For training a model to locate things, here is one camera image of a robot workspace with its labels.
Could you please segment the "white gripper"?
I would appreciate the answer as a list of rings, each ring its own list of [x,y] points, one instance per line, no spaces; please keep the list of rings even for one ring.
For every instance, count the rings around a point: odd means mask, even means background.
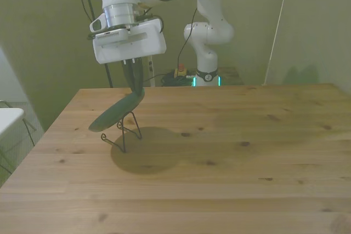
[[[129,30],[121,28],[100,33],[93,39],[96,60],[100,64],[122,61],[125,79],[131,91],[142,94],[144,71],[142,57],[165,53],[167,46],[162,21],[153,19]]]

